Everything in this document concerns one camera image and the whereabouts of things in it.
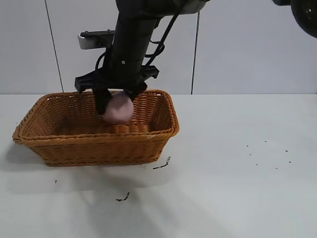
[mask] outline wicker basket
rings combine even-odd
[[[107,125],[96,115],[90,92],[40,98],[13,140],[40,155],[48,166],[143,164],[156,161],[179,131],[171,97],[150,90],[134,100],[130,123]]]

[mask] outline basket rim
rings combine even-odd
[[[83,92],[82,94],[91,94],[92,92]],[[151,132],[132,132],[132,133],[97,133],[97,134],[78,134],[78,135],[48,135],[48,136],[23,136],[24,126],[36,115],[36,111],[41,108],[41,105],[45,103],[45,101],[50,97],[69,97],[72,95],[78,95],[78,92],[66,92],[66,93],[50,93],[42,96],[38,99],[38,101],[34,104],[34,106],[30,109],[24,119],[20,122],[20,124],[16,127],[12,138],[15,142],[20,144],[60,144],[62,141],[67,141],[67,143],[75,143],[81,144],[80,140],[89,139],[86,141],[89,143],[95,143],[98,141],[102,142],[118,142],[121,141],[124,137],[125,140],[131,141],[143,141],[152,138],[154,140],[162,140],[166,138],[170,138],[175,136],[179,131],[179,123],[176,116],[176,112],[174,109],[174,105],[171,99],[171,96],[162,90],[147,90],[144,94],[161,94],[166,98],[166,102],[168,103],[168,108],[171,112],[171,128],[167,130],[158,130]]]

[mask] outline black speck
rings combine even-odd
[[[165,166],[168,166],[169,161],[170,161],[170,156],[167,158],[165,165],[162,165],[162,166],[159,166],[159,167],[155,167],[155,168],[153,168],[153,169],[156,170],[156,169],[160,169],[160,168],[163,168],[163,167],[165,167]]]
[[[116,199],[116,201],[117,201],[117,202],[125,201],[125,200],[128,199],[129,195],[130,195],[130,192],[126,195],[126,197],[125,197],[124,199]]]

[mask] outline pink object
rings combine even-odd
[[[133,102],[122,91],[113,94],[103,117],[110,124],[125,124],[132,119],[133,113]]]

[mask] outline table surface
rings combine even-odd
[[[72,168],[11,140],[38,98],[0,95],[1,237],[317,237],[317,95],[173,96],[156,163]]]

